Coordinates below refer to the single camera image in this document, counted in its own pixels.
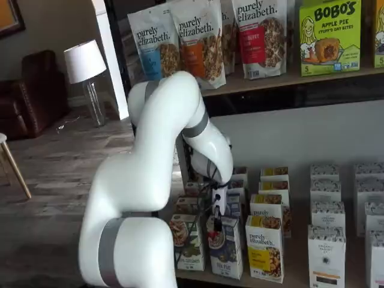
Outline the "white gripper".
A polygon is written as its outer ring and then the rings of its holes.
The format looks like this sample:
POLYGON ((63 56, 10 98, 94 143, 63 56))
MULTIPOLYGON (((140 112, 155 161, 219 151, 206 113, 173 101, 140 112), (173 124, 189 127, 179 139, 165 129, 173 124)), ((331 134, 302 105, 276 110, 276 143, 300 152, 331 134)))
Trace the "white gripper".
POLYGON ((221 216, 225 214, 227 205, 227 185, 214 184, 212 186, 212 213, 214 216, 214 230, 222 231, 221 216))

